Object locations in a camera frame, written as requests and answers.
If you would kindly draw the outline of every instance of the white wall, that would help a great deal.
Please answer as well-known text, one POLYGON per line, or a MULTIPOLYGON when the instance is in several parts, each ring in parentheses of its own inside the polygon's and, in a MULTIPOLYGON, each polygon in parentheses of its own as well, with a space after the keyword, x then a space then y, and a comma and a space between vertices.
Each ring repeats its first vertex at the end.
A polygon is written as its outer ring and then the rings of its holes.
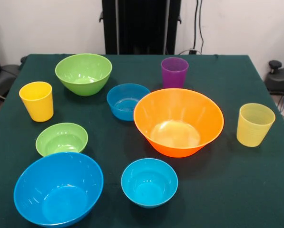
MULTIPOLYGON (((203 0, 204 54, 249 54, 264 76, 284 64, 284 0, 203 0)), ((196 0, 182 0, 176 53, 193 45, 196 0)), ((105 53, 101 0, 0 0, 0 61, 29 53, 105 53)))
POLYGON ((0 0, 0 62, 30 53, 105 53, 101 0, 0 0))
MULTIPOLYGON (((193 46, 195 5, 182 0, 176 53, 193 46)), ((203 0, 201 16, 204 54, 248 54, 261 77, 271 59, 284 66, 284 0, 203 0)))

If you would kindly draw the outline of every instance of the orange bowl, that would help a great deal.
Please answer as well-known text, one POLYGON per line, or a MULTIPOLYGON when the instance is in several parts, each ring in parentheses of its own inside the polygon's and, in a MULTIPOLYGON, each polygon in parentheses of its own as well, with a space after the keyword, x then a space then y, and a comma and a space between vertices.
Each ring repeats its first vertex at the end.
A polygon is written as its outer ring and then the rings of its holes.
POLYGON ((207 96, 187 89, 161 89, 143 97, 135 107, 138 130, 160 153, 187 157, 222 132, 220 108, 207 96))

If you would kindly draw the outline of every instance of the green bowl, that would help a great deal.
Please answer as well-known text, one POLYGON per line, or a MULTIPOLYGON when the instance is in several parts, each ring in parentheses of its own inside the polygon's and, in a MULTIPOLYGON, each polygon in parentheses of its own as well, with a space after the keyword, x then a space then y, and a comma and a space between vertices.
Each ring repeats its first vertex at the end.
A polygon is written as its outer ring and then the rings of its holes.
POLYGON ((62 84, 79 96, 96 94, 104 87, 112 71, 111 62, 96 54, 77 54, 61 60, 55 74, 62 84))
POLYGON ((43 130, 36 140, 41 156, 58 152, 82 152, 88 142, 87 131, 73 123, 58 123, 43 130))

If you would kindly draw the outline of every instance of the table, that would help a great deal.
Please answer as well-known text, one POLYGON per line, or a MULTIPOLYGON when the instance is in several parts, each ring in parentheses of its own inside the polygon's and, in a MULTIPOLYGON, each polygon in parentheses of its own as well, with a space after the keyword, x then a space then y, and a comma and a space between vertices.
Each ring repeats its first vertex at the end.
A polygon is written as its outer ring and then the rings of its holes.
POLYGON ((248 56, 181 56, 190 69, 185 88, 212 98, 225 126, 211 144, 187 158, 156 152, 133 122, 116 119, 107 92, 121 83, 161 88, 160 62, 166 56, 107 56, 113 64, 108 83, 96 95, 79 97, 54 73, 67 55, 30 55, 0 112, 0 227, 30 228, 16 211, 13 189, 20 174, 41 158, 35 149, 39 133, 50 125, 73 122, 89 134, 84 153, 104 174, 104 189, 78 228, 284 228, 284 121, 248 56), (44 123, 29 117, 18 92, 26 83, 53 86, 55 114, 44 123), (257 102, 276 114, 263 143, 242 146, 235 137, 239 107, 257 102), (179 178, 178 191, 165 205, 143 209, 131 203, 120 187, 123 170, 144 157, 169 163, 179 178))

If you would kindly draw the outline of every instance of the small blue bowl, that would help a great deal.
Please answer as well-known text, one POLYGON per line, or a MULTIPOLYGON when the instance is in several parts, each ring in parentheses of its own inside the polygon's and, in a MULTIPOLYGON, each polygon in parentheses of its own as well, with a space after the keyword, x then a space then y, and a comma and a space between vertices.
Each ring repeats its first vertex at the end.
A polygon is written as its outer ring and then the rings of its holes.
POLYGON ((150 93, 138 84, 121 84, 113 87, 107 94, 107 101, 113 115, 125 121, 133 121, 133 111, 140 99, 150 93))
POLYGON ((178 177, 166 162, 144 158, 127 166, 121 185, 124 194, 132 202, 143 208, 155 208, 174 196, 178 177))
POLYGON ((84 218, 103 189, 103 173, 90 157, 61 152, 31 164, 19 177, 14 202, 28 221, 42 227, 67 227, 84 218))

